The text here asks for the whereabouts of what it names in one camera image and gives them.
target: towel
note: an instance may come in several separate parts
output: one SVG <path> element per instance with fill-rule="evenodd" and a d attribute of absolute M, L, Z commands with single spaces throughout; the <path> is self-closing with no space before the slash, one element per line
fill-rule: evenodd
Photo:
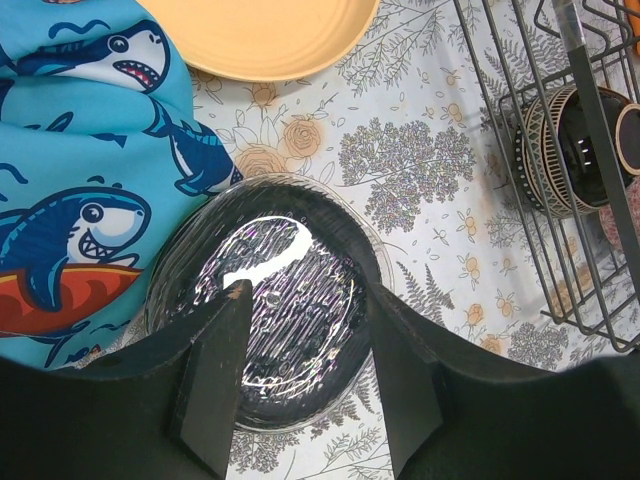
<path fill-rule="evenodd" d="M 0 355 L 106 349 L 172 231 L 242 179 L 192 98 L 134 0 L 0 1 Z"/>

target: blue fabric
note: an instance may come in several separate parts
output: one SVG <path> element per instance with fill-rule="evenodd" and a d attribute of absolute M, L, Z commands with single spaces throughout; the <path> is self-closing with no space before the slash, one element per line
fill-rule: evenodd
<path fill-rule="evenodd" d="M 0 355 L 57 368 L 141 308 L 171 232 L 242 179 L 133 0 L 0 1 Z"/>

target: shark mouth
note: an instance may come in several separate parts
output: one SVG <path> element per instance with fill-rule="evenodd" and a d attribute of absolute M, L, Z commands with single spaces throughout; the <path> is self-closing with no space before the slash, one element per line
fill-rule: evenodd
<path fill-rule="evenodd" d="M 117 250 L 116 248 L 99 244 L 89 230 L 80 239 L 79 248 L 82 255 L 92 260 L 106 260 Z"/>
<path fill-rule="evenodd" d="M 116 70 L 135 78 L 140 85 L 146 88 L 153 88 L 160 80 L 158 73 L 144 63 L 133 60 L 121 60 L 113 64 Z"/>

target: floral tablecloth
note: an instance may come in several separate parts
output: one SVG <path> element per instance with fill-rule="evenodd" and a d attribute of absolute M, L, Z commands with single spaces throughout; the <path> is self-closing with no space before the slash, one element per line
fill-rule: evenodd
<path fill-rule="evenodd" d="M 530 82 L 510 1 L 490 4 L 516 84 Z M 537 2 L 521 4 L 532 19 Z M 484 11 L 480 2 L 462 6 L 497 98 L 506 85 Z M 552 22 L 547 7 L 542 19 Z M 543 74 L 566 64 L 559 40 L 529 34 Z M 450 0 L 382 0 L 360 44 L 313 77 L 243 84 L 191 75 L 196 119 L 215 129 L 245 175 L 295 172 L 333 189 L 377 229 L 396 293 L 426 317 L 544 369 L 612 352 L 607 340 L 540 314 L 540 281 Z M 567 255 L 579 264 L 569 235 Z M 373 367 L 310 426 L 236 432 L 228 478 L 260 476 L 392 478 Z"/>

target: shark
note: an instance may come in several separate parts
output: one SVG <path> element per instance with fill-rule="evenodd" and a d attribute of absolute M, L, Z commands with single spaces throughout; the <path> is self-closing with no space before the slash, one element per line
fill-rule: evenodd
<path fill-rule="evenodd" d="M 144 133 L 169 137 L 173 159 L 183 177 L 174 184 L 178 190 L 192 197 L 215 195 L 242 180 L 242 173 L 213 130 L 201 123 L 198 129 L 185 121 L 176 125 L 160 102 L 149 99 L 154 107 L 154 120 Z"/>
<path fill-rule="evenodd" d="M 0 51 L 0 66 L 22 76 L 86 78 L 151 93 L 164 81 L 169 42 L 157 23 L 142 20 L 117 33 L 40 47 L 15 63 Z"/>
<path fill-rule="evenodd" d="M 149 204 L 114 187 L 78 187 L 28 209 L 0 214 L 0 273 L 24 271 L 26 293 L 44 311 L 62 309 L 60 278 L 69 264 L 132 267 L 123 254 L 145 232 Z"/>

